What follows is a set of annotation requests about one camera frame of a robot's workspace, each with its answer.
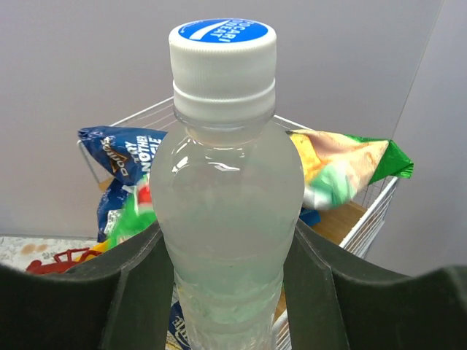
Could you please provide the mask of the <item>clear drink bottle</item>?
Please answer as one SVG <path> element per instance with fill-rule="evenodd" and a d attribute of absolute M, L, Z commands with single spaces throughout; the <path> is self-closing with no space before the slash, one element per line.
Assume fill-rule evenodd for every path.
<path fill-rule="evenodd" d="M 243 18 L 169 34 L 176 122 L 150 191 L 192 349 L 269 349 L 304 199 L 296 147 L 273 120 L 277 35 Z"/>

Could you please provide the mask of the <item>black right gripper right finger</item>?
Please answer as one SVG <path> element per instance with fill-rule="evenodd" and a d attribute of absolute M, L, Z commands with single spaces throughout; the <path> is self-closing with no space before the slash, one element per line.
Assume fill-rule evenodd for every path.
<path fill-rule="evenodd" d="M 466 268 L 409 277 L 296 224 L 284 266 L 294 349 L 464 349 Z"/>

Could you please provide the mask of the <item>green Chula chips bag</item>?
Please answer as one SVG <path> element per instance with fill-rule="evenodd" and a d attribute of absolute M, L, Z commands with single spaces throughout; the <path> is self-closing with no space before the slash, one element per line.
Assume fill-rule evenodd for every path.
<path fill-rule="evenodd" d="M 410 178 L 414 164 L 391 140 L 371 139 L 324 131 L 288 131 L 298 150 L 305 181 L 300 218 L 308 226 L 322 228 L 349 206 L 364 187 L 388 176 Z M 150 199 L 149 173 L 126 198 L 112 234 L 134 236 L 155 221 L 153 210 L 138 209 L 136 190 L 143 189 L 143 202 Z"/>

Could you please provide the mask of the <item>blue Doritos chips bag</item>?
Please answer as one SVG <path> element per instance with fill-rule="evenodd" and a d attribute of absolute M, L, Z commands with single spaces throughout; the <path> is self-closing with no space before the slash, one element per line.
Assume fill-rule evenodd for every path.
<path fill-rule="evenodd" d="M 150 172 L 165 131 L 149 128 L 94 126 L 77 132 L 89 155 L 112 177 L 97 208 L 99 243 L 109 238 L 126 198 Z"/>

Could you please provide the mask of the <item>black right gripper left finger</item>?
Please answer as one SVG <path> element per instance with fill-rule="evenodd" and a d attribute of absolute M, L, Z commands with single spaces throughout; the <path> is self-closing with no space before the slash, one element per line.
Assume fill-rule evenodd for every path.
<path fill-rule="evenodd" d="M 1 267 L 2 349 L 164 349 L 174 282 L 158 223 L 65 273 Z"/>

